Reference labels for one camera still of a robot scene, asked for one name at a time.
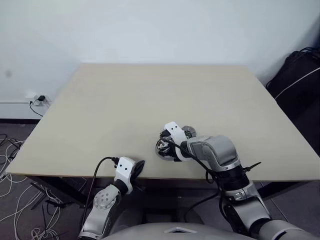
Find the black bag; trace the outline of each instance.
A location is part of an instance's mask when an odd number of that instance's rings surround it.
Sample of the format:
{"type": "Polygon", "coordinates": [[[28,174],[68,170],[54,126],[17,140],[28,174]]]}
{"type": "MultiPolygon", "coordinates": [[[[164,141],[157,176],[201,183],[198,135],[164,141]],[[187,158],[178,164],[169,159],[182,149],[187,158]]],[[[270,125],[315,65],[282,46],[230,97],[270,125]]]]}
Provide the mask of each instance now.
{"type": "Polygon", "coordinates": [[[266,89],[320,155],[320,49],[294,51],[266,89]]]}

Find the white cable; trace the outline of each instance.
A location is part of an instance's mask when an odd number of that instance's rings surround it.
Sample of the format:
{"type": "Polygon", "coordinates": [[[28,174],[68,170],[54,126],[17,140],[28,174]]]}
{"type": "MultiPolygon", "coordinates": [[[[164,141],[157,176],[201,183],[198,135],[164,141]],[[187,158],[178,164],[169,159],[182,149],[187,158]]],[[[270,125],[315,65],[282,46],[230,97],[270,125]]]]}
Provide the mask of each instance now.
{"type": "Polygon", "coordinates": [[[29,201],[28,203],[23,207],[21,208],[19,211],[16,211],[8,216],[5,216],[3,217],[2,219],[0,219],[0,223],[3,221],[3,220],[6,220],[7,218],[10,218],[12,217],[13,215],[16,215],[17,213],[20,213],[21,211],[23,211],[25,208],[29,207],[35,200],[37,200],[37,198],[40,196],[41,192],[38,191],[29,201]]]}
{"type": "Polygon", "coordinates": [[[298,83],[300,80],[306,78],[307,76],[309,76],[310,74],[313,74],[314,72],[320,70],[320,67],[316,68],[315,70],[307,73],[306,75],[304,75],[303,77],[300,77],[297,81],[295,81],[294,83],[290,84],[289,86],[287,86],[285,89],[283,89],[274,99],[276,100],[284,91],[286,91],[287,89],[291,88],[293,85],[295,85],[296,83],[298,83]]]}
{"type": "Polygon", "coordinates": [[[34,195],[31,199],[32,200],[29,200],[29,202],[22,208],[22,209],[20,209],[19,211],[18,211],[18,208],[19,208],[19,202],[20,202],[20,199],[21,199],[21,197],[24,195],[24,193],[28,190],[28,189],[30,189],[32,187],[32,185],[30,185],[29,187],[27,187],[22,193],[21,193],[21,195],[19,196],[19,198],[18,198],[18,202],[17,202],[17,204],[16,204],[16,209],[15,209],[15,213],[14,214],[11,214],[11,215],[9,215],[9,216],[6,216],[6,217],[4,217],[1,221],[3,221],[4,219],[6,219],[6,218],[8,218],[8,217],[11,217],[11,216],[14,216],[14,223],[13,223],[13,225],[14,225],[14,229],[15,229],[15,231],[14,231],[14,235],[15,235],[15,239],[16,240],[19,240],[19,238],[18,238],[18,235],[17,235],[17,231],[16,231],[16,224],[15,224],[15,222],[16,222],[16,216],[17,216],[17,214],[19,214],[19,216],[21,215],[21,213],[23,212],[23,210],[27,207],[27,206],[29,206],[30,204],[32,204],[39,196],[40,196],[40,192],[38,192],[36,195],[34,195]]]}
{"type": "MultiPolygon", "coordinates": [[[[3,173],[4,168],[6,167],[7,163],[9,163],[9,164],[11,163],[11,161],[9,160],[9,157],[8,157],[8,149],[9,149],[11,146],[13,146],[14,144],[23,143],[23,142],[24,142],[24,141],[16,141],[16,142],[14,142],[14,143],[11,143],[11,144],[5,149],[5,155],[0,155],[0,157],[5,157],[5,162],[4,162],[4,164],[3,164],[3,167],[2,167],[1,170],[0,170],[0,174],[3,173]]],[[[4,197],[4,196],[7,196],[7,195],[10,193],[10,191],[11,191],[11,189],[12,189],[12,183],[14,183],[14,184],[22,183],[23,181],[25,181],[25,180],[27,179],[27,177],[25,177],[24,179],[19,180],[19,181],[13,181],[13,180],[12,180],[12,175],[11,175],[11,174],[6,174],[6,175],[5,175],[5,178],[2,179],[2,180],[0,181],[0,183],[2,183],[5,179],[7,179],[7,180],[10,182],[9,191],[8,191],[7,193],[3,194],[3,195],[0,195],[0,198],[2,198],[2,197],[4,197]]]]}
{"type": "Polygon", "coordinates": [[[11,191],[11,188],[12,188],[12,177],[11,177],[11,175],[9,175],[9,176],[10,176],[10,178],[11,178],[9,191],[8,191],[7,193],[3,194],[3,195],[0,195],[0,198],[2,198],[2,197],[4,197],[4,196],[7,196],[7,195],[10,193],[10,191],[11,191]]]}
{"type": "Polygon", "coordinates": [[[15,138],[11,138],[11,137],[6,137],[6,138],[0,138],[0,140],[15,140],[15,141],[17,141],[15,138]]]}
{"type": "MultiPolygon", "coordinates": [[[[54,194],[52,194],[50,191],[48,191],[47,188],[44,188],[44,190],[45,190],[45,193],[46,193],[48,198],[52,199],[57,204],[61,203],[61,200],[59,198],[57,198],[54,194]]],[[[36,227],[36,228],[31,230],[32,240],[42,240],[42,239],[46,239],[48,237],[51,237],[52,239],[56,239],[56,240],[60,239],[58,233],[55,230],[52,229],[56,225],[58,220],[59,220],[60,211],[61,210],[60,210],[59,207],[57,207],[55,209],[55,211],[54,211],[54,213],[53,213],[48,225],[46,226],[46,229],[43,230],[42,232],[41,232],[40,228],[38,228],[38,227],[36,227]]]]}

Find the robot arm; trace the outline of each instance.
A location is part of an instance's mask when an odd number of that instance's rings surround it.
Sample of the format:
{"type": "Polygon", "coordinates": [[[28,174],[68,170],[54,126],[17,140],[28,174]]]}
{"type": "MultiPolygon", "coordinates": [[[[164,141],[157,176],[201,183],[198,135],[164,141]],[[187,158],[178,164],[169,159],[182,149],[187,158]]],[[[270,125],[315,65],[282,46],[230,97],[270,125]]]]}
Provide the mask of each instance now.
{"type": "MultiPolygon", "coordinates": [[[[259,240],[319,240],[286,221],[272,220],[254,183],[246,175],[260,162],[242,167],[236,148],[229,138],[218,135],[187,139],[175,122],[166,124],[164,129],[165,134],[169,133],[170,138],[182,149],[208,162],[221,190],[221,213],[234,232],[259,240]]],[[[185,151],[179,149],[176,152],[181,161],[190,159],[185,151]]]]}
{"type": "Polygon", "coordinates": [[[136,167],[136,162],[129,157],[121,157],[115,170],[113,184],[99,191],[93,199],[93,208],[85,220],[78,239],[100,240],[106,237],[111,228],[111,217],[123,195],[133,191],[131,181],[143,168],[136,167]]]}

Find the wall outlet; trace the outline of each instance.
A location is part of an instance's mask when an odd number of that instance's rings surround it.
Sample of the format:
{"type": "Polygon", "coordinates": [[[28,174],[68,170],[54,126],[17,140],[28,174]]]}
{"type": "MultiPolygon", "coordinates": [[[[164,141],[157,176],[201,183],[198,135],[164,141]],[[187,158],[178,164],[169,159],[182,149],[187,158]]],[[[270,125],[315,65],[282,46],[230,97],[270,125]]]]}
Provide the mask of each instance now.
{"type": "Polygon", "coordinates": [[[52,102],[51,98],[48,95],[44,94],[44,96],[45,96],[45,101],[47,101],[48,103],[52,102]]]}
{"type": "Polygon", "coordinates": [[[27,102],[27,103],[30,103],[30,101],[32,101],[33,102],[33,106],[42,106],[43,104],[45,104],[45,103],[51,103],[52,102],[52,100],[49,98],[49,96],[48,95],[46,95],[46,94],[40,94],[40,95],[38,95],[38,94],[31,94],[31,95],[29,95],[29,96],[26,96],[25,98],[25,101],[27,102]],[[39,98],[39,96],[41,96],[41,95],[43,95],[43,96],[45,96],[45,100],[44,101],[37,101],[37,99],[39,98]]]}
{"type": "Polygon", "coordinates": [[[30,101],[32,101],[34,103],[34,102],[36,102],[38,97],[39,97],[38,95],[34,94],[34,95],[26,96],[24,99],[27,103],[30,103],[30,101]]]}

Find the beige tabletop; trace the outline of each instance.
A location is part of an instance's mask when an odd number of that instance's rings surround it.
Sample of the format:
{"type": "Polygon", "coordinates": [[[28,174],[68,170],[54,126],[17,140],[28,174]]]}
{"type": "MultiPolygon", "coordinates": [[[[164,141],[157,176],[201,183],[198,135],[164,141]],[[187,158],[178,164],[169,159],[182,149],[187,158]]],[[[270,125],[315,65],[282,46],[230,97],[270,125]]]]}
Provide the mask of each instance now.
{"type": "MultiPolygon", "coordinates": [[[[143,178],[203,179],[194,161],[155,152],[166,123],[225,135],[252,180],[320,179],[320,159],[264,86],[242,66],[82,64],[7,168],[11,174],[92,176],[106,156],[145,160],[143,178]]],[[[115,175],[105,161],[98,176],[115,175]]]]}

